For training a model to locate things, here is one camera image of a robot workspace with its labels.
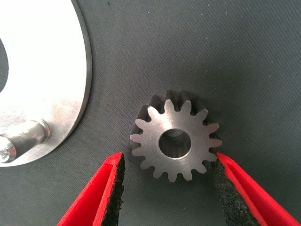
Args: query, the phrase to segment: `black foam padding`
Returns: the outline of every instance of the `black foam padding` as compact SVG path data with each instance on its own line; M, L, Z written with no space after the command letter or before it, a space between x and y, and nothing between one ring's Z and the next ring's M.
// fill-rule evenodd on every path
M225 167L217 160L209 169L229 226L259 226L243 197L225 175Z
M122 155L117 167L117 179L114 183L114 188L110 196L110 202L107 207L106 214L103 219L102 226L117 226L119 211L121 209L121 196L123 193L123 178L124 178L124 155Z

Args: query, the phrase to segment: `gray fabric background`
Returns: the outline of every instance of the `gray fabric background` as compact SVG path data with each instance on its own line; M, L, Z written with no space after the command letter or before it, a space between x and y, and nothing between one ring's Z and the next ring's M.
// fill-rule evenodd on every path
M126 157L121 226L224 226L209 175L171 184L140 170L129 134L157 94L198 94L218 150L301 221L299 0L79 0L93 83L78 127L55 151L0 169L0 225L55 225L102 162ZM0 48L0 90L8 65Z

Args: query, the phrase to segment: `metal gear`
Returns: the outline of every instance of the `metal gear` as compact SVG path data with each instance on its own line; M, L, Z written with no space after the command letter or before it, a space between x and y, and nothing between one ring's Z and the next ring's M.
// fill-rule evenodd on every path
M154 166L154 178L159 178L166 172L170 182L176 181L179 173L186 180L192 180L192 169L205 173L206 168L202 161L217 159L209 152L209 148L222 144L222 141L209 137L219 128L218 124L202 123L208 110L204 109L192 115L189 95L181 92L179 96L182 104L180 108L172 101L170 91L167 92L164 106L159 97L154 96L150 106L142 108L135 120L138 130L130 135L132 141L141 144L132 154L145 156L140 167L147 169Z

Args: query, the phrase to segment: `metal plate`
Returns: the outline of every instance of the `metal plate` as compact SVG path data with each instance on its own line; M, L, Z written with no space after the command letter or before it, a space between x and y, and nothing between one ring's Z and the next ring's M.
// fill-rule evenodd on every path
M5 167L43 157L72 132L87 104L92 58L76 1L1 0L0 21L9 66L0 93L0 134L35 119L51 131L49 140L0 164Z

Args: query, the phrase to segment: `center hole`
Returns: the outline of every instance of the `center hole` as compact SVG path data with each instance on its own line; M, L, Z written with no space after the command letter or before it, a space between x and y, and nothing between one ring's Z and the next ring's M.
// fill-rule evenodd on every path
M170 158L180 158L188 153L191 140L181 129L170 129L162 134L159 140L161 152Z
M0 92L8 80L8 57L0 39Z

